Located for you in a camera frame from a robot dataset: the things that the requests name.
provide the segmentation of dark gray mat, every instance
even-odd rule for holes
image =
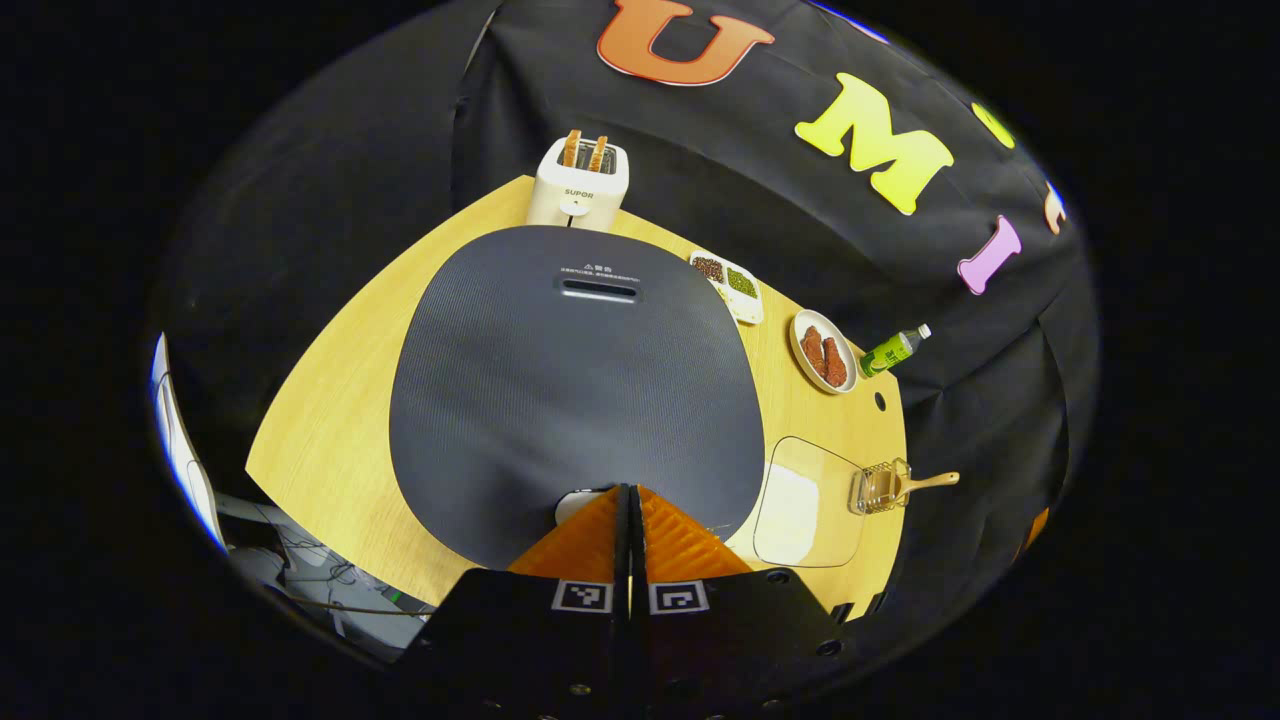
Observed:
[[[654,489],[724,539],[759,493],[763,436],[737,325],[710,283],[652,245],[572,228],[499,231],[449,258],[392,391],[404,500],[488,568],[547,534],[566,492],[616,483]]]

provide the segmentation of orange letter u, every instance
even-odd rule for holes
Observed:
[[[713,15],[719,31],[696,60],[676,63],[653,54],[653,41],[671,18],[694,14],[689,5],[669,0],[613,0],[618,14],[604,28],[595,50],[616,70],[667,85],[710,85],[724,79],[756,42],[768,45],[773,36],[724,15]]]

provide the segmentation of green bottle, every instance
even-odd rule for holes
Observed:
[[[863,355],[858,366],[863,369],[863,377],[870,378],[888,370],[902,360],[915,354],[924,338],[933,334],[929,325],[920,325],[914,331],[902,331],[887,341],[877,345],[870,352]]]

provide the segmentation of letter m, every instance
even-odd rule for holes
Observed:
[[[955,163],[942,141],[923,129],[893,135],[888,100],[874,87],[849,73],[837,73],[844,88],[835,102],[812,123],[796,124],[801,140],[832,158],[845,151],[841,138],[854,131],[849,167],[863,172],[892,161],[872,173],[872,187],[904,215],[915,213],[915,199],[945,167]]]

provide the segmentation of fried chicken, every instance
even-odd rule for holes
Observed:
[[[818,328],[809,325],[809,329],[804,332],[804,340],[800,341],[800,350],[804,350],[804,356],[809,359],[809,364],[818,372],[818,375],[826,378],[827,361],[822,357],[822,336],[818,334]]]
[[[836,347],[836,338],[828,337],[822,341],[822,351],[827,360],[827,384],[831,387],[840,387],[845,384],[849,379],[849,373],[845,369],[845,361],[840,359],[840,348]]]

